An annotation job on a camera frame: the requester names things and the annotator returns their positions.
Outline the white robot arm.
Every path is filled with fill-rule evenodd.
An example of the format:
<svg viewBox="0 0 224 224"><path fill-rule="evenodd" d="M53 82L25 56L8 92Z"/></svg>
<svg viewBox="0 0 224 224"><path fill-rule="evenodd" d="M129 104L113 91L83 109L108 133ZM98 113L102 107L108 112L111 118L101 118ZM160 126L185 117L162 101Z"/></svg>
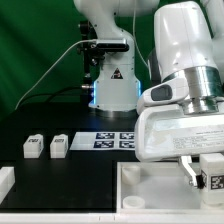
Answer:
<svg viewBox="0 0 224 224"><path fill-rule="evenodd" d="M213 41L200 6L187 1L155 13L155 48L161 83L137 93L128 66L131 50L113 50L94 83L90 106L104 113L135 110L136 157L177 157L196 187L203 186L188 163L194 155L224 148L224 90Z"/></svg>

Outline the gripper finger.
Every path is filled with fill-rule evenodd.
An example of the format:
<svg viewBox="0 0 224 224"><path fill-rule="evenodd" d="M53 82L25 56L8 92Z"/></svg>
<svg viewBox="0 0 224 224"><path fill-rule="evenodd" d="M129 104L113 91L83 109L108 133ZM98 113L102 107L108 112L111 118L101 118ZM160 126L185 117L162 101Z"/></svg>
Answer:
<svg viewBox="0 0 224 224"><path fill-rule="evenodd" d="M178 164L183 170L184 174L188 177L189 185L201 189L202 188L201 176L198 175L192 168L192 157L181 156L178 159Z"/></svg>

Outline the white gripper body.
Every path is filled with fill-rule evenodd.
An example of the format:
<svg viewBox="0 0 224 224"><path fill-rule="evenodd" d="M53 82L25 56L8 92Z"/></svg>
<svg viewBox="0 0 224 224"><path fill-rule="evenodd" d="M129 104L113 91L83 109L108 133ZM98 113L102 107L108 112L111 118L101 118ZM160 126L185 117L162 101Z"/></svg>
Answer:
<svg viewBox="0 0 224 224"><path fill-rule="evenodd" d="M179 105L145 109L135 125L135 153L141 162L224 152L224 109L185 115Z"/></svg>

